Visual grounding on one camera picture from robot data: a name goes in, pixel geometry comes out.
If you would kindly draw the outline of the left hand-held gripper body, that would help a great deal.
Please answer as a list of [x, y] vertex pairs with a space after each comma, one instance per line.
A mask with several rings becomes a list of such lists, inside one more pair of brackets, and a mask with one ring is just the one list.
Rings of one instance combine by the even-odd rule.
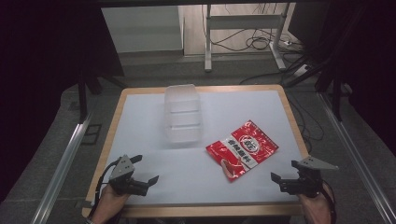
[[110, 174], [108, 184], [118, 194], [146, 196], [149, 189], [148, 183], [134, 180], [133, 173], [134, 164], [130, 162], [127, 155], [123, 155]]

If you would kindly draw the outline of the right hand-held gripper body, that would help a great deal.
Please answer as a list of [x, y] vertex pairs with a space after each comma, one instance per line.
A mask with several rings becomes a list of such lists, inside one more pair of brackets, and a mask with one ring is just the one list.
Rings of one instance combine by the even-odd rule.
[[339, 167], [308, 156], [299, 161], [300, 168], [297, 169], [297, 179], [285, 179], [281, 177], [278, 184], [281, 192], [289, 195], [303, 194], [309, 198], [315, 198], [322, 191], [322, 170], [338, 170]]

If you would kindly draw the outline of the person's right hand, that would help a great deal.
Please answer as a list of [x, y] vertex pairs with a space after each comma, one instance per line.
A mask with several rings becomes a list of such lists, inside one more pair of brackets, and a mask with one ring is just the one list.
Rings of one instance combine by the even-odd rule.
[[320, 193], [316, 198], [309, 198], [298, 194], [308, 224], [332, 224], [331, 204]]

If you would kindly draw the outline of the person's left hand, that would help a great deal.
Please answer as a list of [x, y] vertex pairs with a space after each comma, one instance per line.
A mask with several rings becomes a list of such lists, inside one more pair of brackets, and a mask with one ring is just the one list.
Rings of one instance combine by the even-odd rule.
[[94, 211], [91, 222], [93, 224], [106, 224], [121, 211], [130, 194], [118, 194], [110, 185], [106, 185], [101, 194], [99, 204]]

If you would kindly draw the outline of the red and white snack packet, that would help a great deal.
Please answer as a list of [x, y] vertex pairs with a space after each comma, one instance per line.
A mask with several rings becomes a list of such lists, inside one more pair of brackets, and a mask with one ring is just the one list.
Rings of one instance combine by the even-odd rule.
[[278, 145], [252, 120], [248, 120], [230, 136], [205, 149], [228, 180], [233, 182], [272, 156]]

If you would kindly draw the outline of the black floor grate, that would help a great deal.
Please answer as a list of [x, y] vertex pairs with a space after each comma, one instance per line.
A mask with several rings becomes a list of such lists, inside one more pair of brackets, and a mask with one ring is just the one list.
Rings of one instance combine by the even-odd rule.
[[101, 129], [101, 124], [89, 125], [86, 132], [84, 133], [81, 144], [84, 146], [94, 146], [98, 141]]

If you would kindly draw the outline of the clear plastic container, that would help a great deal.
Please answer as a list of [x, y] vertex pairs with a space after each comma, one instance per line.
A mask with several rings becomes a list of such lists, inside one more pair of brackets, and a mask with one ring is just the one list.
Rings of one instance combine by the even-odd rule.
[[194, 143], [201, 139], [201, 99], [193, 84], [169, 86], [165, 89], [164, 128], [171, 143]]

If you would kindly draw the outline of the black stand leg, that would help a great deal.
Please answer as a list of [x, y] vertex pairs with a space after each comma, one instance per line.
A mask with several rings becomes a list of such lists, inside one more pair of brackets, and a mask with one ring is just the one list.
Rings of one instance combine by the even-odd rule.
[[78, 99], [79, 99], [79, 124], [82, 124], [88, 116], [86, 99], [86, 85], [83, 73], [78, 76]]
[[342, 120], [340, 114], [341, 80], [338, 73], [334, 74], [332, 81], [332, 112], [338, 121]]

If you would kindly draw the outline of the white power strip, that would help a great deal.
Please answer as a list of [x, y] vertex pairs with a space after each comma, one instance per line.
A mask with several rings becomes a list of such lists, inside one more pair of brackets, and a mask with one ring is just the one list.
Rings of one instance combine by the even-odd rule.
[[306, 73], [307, 71], [309, 71], [311, 69], [311, 66], [308, 64], [303, 64], [300, 68], [298, 68], [293, 75], [295, 77], [300, 77], [301, 75], [303, 75], [304, 73]]

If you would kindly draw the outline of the white panel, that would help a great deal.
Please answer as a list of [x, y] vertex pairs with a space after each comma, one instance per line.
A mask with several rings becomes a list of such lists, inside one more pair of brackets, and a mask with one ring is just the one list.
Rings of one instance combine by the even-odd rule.
[[177, 6], [106, 7], [102, 13], [117, 53], [183, 49]]

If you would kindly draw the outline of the aluminium floor rail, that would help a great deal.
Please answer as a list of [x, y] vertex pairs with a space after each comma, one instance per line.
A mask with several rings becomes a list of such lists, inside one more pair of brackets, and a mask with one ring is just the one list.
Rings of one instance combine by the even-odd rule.
[[79, 145], [92, 119], [92, 113], [88, 113], [83, 121], [76, 126], [68, 142], [64, 154], [48, 184], [48, 187], [38, 205], [30, 224], [46, 224], [50, 213], [55, 205], [62, 185], [70, 170], [73, 160], [77, 154]]
[[364, 187], [368, 190], [368, 194], [372, 198], [380, 216], [383, 218], [385, 224], [396, 224], [396, 213], [393, 211], [388, 197], [375, 180], [375, 177], [359, 153], [357, 146], [347, 132], [344, 122], [340, 121], [332, 112], [331, 101], [325, 93], [318, 93], [318, 98], [357, 170]]

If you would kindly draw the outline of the white metal stand frame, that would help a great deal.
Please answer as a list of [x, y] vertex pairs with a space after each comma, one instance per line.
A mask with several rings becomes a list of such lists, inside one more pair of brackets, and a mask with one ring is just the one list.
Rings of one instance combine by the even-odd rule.
[[280, 14], [253, 14], [212, 16], [211, 6], [206, 6], [205, 17], [205, 71], [212, 71], [212, 30], [276, 30], [275, 36], [269, 41], [269, 48], [280, 71], [286, 70], [286, 65], [279, 53], [278, 44], [282, 35], [290, 3], [287, 3]]

